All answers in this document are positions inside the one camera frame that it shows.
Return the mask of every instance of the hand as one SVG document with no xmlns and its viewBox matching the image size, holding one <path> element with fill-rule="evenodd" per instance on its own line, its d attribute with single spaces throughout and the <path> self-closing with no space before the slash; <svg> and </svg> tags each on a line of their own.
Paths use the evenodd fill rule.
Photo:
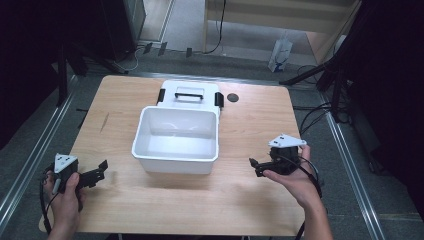
<svg viewBox="0 0 424 240">
<path fill-rule="evenodd" d="M 54 179 L 51 174 L 47 173 L 48 178 L 44 185 L 44 190 L 49 195 L 52 195 Z M 72 239 L 75 231 L 78 228 L 80 221 L 80 213 L 78 211 L 78 199 L 75 194 L 75 188 L 79 182 L 79 174 L 73 173 L 66 182 L 66 190 L 64 194 L 59 193 L 51 203 L 51 208 L 54 215 L 53 229 L 48 239 Z M 85 201 L 85 194 L 82 190 L 79 191 L 80 200 Z"/>
<path fill-rule="evenodd" d="M 302 149 L 301 157 L 309 160 L 311 157 L 311 148 L 308 145 L 301 146 L 300 148 Z M 309 173 L 312 173 L 311 166 L 306 161 L 302 161 L 301 166 Z M 290 175 L 280 175 L 271 170 L 265 170 L 263 174 L 265 177 L 286 187 L 303 208 L 309 207 L 317 201 L 321 201 L 314 184 L 300 169 L 296 169 Z"/>
</svg>

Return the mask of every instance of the human hand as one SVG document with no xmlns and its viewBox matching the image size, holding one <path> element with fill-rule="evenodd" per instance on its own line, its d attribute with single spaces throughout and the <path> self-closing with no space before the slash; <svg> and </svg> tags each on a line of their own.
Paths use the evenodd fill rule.
<svg viewBox="0 0 424 240">
<path fill-rule="evenodd" d="M 300 146 L 302 149 L 301 157 L 309 160 L 311 157 L 311 148 L 308 145 Z M 312 173 L 311 166 L 306 161 L 301 161 L 301 166 Z M 313 206 L 317 202 L 321 202 L 320 196 L 308 178 L 308 176 L 300 169 L 296 169 L 290 175 L 280 175 L 271 170 L 265 170 L 263 175 L 275 182 L 282 184 L 296 198 L 297 202 L 303 208 Z"/>
<path fill-rule="evenodd" d="M 52 190 L 54 179 L 51 174 L 47 173 L 47 181 L 44 185 L 44 190 L 49 195 L 50 199 L 54 197 Z M 79 182 L 79 174 L 73 173 L 66 182 L 65 193 L 59 193 L 51 203 L 51 208 L 54 215 L 53 229 L 48 239 L 72 239 L 75 231 L 78 228 L 80 221 L 80 213 L 78 211 L 79 203 L 75 193 L 75 188 Z M 85 201 L 85 194 L 79 190 L 80 200 Z"/>
</svg>

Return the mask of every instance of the gray carpet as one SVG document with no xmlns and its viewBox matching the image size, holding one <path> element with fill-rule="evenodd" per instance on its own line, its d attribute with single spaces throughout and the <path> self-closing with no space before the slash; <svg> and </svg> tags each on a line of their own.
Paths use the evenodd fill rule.
<svg viewBox="0 0 424 240">
<path fill-rule="evenodd" d="M 149 54 L 138 52 L 139 65 L 130 71 L 130 75 L 141 76 L 145 73 L 180 74 L 194 76 L 209 76 L 225 78 L 228 81 L 237 79 L 254 80 L 249 83 L 278 85 L 277 81 L 297 76 L 301 66 L 287 65 L 283 73 L 271 73 L 267 63 L 255 60 L 226 58 L 220 56 L 194 55 L 185 58 L 185 53 L 166 52 L 157 56 L 157 49 Z M 21 201 L 1 236 L 2 239 L 43 239 L 46 234 L 38 230 L 41 216 L 38 201 L 39 173 L 54 159 L 56 153 L 69 153 L 76 136 L 78 125 L 84 118 L 84 112 L 77 108 L 89 109 L 94 94 L 101 79 L 109 74 L 102 66 L 88 61 L 89 72 L 86 77 L 78 77 L 75 95 L 70 107 L 60 124 L 54 138 L 44 153 Z M 126 68 L 135 66 L 136 62 L 129 57 L 120 63 Z M 316 107 L 321 104 L 320 93 L 313 84 L 306 81 L 289 88 L 294 106 Z M 3 198 L 12 186 L 15 177 L 20 172 L 30 155 L 44 126 L 55 110 L 57 92 L 54 92 L 38 109 L 36 113 L 21 127 L 11 142 L 0 151 L 1 174 L 3 183 L 0 186 L 0 196 Z M 300 125 L 308 111 L 296 110 L 296 119 Z M 373 206 L 380 218 L 382 229 L 387 239 L 424 239 L 423 222 L 419 219 L 405 188 L 390 175 L 376 176 L 367 167 L 366 154 L 351 125 L 340 124 L 349 146 L 361 179 L 366 186 Z M 335 239 L 370 239 L 358 201 L 352 190 L 351 182 L 338 147 L 326 118 L 312 126 L 302 136 L 312 147 L 312 159 L 316 162 L 321 176 L 324 178 L 323 201 L 328 208 L 330 224 Z M 75 239 L 106 239 L 108 234 L 77 234 Z M 268 239 L 252 237 L 252 240 Z M 293 239 L 274 237 L 273 239 Z"/>
</svg>

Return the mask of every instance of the wooden table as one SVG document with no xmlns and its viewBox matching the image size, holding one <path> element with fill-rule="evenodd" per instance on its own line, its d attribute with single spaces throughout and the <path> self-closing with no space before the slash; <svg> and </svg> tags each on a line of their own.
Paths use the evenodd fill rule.
<svg viewBox="0 0 424 240">
<path fill-rule="evenodd" d="M 205 0 L 203 51 L 208 20 L 221 21 L 223 3 Z M 340 36 L 347 34 L 359 6 L 359 0 L 228 0 L 224 22 L 306 31 L 315 59 L 321 63 Z"/>
<path fill-rule="evenodd" d="M 281 185 L 258 178 L 249 157 L 269 161 L 267 143 L 281 133 L 299 137 L 288 90 L 216 82 L 225 96 L 219 158 L 210 175 L 145 172 L 131 154 L 141 110 L 156 105 L 163 79 L 107 76 L 71 155 L 80 172 L 107 159 L 105 179 L 86 189 L 81 232 L 295 235 L 302 208 Z M 240 100 L 229 102 L 236 93 Z"/>
</svg>

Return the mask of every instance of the white plastic bin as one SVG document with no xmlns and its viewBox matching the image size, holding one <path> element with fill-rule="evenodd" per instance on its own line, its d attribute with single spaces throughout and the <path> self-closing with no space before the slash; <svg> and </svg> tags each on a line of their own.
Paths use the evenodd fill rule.
<svg viewBox="0 0 424 240">
<path fill-rule="evenodd" d="M 148 172 L 209 174 L 219 153 L 216 108 L 175 108 L 180 100 L 173 101 L 142 110 L 132 154 Z"/>
</svg>

